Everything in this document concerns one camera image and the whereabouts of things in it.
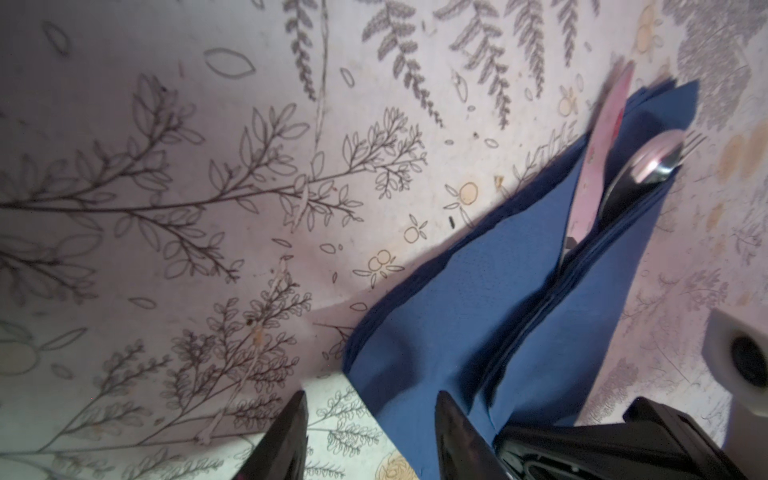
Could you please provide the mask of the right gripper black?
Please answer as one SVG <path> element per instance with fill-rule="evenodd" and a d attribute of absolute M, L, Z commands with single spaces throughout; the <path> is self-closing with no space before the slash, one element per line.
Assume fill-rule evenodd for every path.
<path fill-rule="evenodd" d="M 515 479 L 747 479 L 691 416 L 645 397 L 616 424 L 509 423 L 494 449 Z"/>

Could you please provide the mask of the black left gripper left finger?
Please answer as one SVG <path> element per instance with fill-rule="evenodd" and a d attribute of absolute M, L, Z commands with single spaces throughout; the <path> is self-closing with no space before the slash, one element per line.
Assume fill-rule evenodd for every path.
<path fill-rule="evenodd" d="M 233 480 L 301 480 L 307 456 L 308 408 L 296 392 L 274 420 Z"/>

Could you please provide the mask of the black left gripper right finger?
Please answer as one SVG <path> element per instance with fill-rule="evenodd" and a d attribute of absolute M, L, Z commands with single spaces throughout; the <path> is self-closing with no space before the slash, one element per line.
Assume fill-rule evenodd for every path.
<path fill-rule="evenodd" d="M 442 480 L 505 480 L 507 472 L 449 392 L 435 406 L 435 435 Z"/>

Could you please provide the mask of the blue paper napkin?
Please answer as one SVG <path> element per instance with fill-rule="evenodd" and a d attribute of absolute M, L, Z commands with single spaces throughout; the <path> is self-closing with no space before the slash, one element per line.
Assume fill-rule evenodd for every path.
<path fill-rule="evenodd" d="M 508 424 L 570 426 L 601 369 L 671 180 L 563 242 L 587 141 L 373 306 L 342 369 L 421 479 L 439 475 L 437 396 L 486 441 Z"/>

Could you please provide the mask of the silver knife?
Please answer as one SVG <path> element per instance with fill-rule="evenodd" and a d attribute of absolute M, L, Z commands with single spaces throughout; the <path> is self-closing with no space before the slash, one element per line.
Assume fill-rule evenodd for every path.
<path fill-rule="evenodd" d="M 597 222 L 605 186 L 606 161 L 620 129 L 634 71 L 632 60 L 617 64 L 610 89 L 597 112 L 569 211 L 560 265 L 586 239 Z"/>

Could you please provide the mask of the silver spoon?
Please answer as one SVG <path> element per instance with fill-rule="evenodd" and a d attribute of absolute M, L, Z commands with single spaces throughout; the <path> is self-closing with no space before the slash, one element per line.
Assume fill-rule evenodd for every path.
<path fill-rule="evenodd" d="M 667 180 L 682 162 L 686 132 L 662 132 L 647 141 L 622 167 L 607 188 L 598 219 L 607 226 L 653 185 Z"/>

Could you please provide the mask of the silver fork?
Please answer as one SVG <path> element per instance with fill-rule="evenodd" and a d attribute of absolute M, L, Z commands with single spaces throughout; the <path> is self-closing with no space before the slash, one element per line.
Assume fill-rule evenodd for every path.
<path fill-rule="evenodd" d="M 706 140 L 708 136 L 702 132 L 691 130 L 686 133 L 678 164 L 682 165 Z"/>

